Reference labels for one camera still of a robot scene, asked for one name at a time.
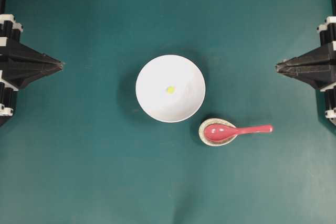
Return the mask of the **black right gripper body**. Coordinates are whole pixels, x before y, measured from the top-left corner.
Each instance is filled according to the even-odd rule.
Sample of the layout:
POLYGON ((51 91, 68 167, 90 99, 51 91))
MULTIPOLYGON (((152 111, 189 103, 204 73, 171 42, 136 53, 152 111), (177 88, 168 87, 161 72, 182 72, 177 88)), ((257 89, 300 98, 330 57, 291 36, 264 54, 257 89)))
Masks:
POLYGON ((329 16, 324 23, 319 25, 317 32, 320 36, 321 46, 328 49, 327 66, 330 73, 327 75, 326 84, 320 92, 324 94, 324 116, 335 125, 335 16, 329 16))

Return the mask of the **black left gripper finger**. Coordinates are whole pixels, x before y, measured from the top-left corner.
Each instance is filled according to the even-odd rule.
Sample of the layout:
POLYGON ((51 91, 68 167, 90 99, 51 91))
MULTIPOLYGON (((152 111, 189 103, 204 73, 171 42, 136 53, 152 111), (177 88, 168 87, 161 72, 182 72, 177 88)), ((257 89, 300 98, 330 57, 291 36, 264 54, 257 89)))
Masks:
POLYGON ((37 52, 17 41, 7 41, 8 65, 11 67, 63 67, 64 63, 37 52))
POLYGON ((24 89, 32 82, 62 70, 63 65, 43 65, 41 69, 10 70, 7 74, 7 82, 17 89, 24 89))

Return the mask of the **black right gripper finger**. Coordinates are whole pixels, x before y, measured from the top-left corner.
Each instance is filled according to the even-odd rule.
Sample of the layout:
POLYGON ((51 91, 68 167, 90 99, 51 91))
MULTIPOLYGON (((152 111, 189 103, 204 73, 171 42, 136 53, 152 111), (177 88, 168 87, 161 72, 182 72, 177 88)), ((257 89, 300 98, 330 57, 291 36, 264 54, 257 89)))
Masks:
POLYGON ((276 71, 304 82, 316 90, 335 83, 335 67, 276 67, 276 71))
POLYGON ((276 64, 276 70, 284 67, 331 65, 335 63, 335 42, 324 44, 301 56, 284 60, 276 64))

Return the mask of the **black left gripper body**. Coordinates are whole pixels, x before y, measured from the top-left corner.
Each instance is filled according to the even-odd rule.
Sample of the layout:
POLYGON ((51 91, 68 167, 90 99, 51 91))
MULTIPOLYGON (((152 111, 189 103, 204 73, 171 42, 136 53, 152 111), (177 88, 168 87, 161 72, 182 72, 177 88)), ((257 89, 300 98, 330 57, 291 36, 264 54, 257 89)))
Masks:
MULTIPOLYGON (((20 42, 22 32, 23 26, 16 22, 14 15, 1 14, 1 49, 8 46, 9 39, 20 42)), ((15 114, 19 91, 14 84, 5 79, 5 74, 9 73, 9 62, 9 56, 1 53, 1 126, 15 114)))

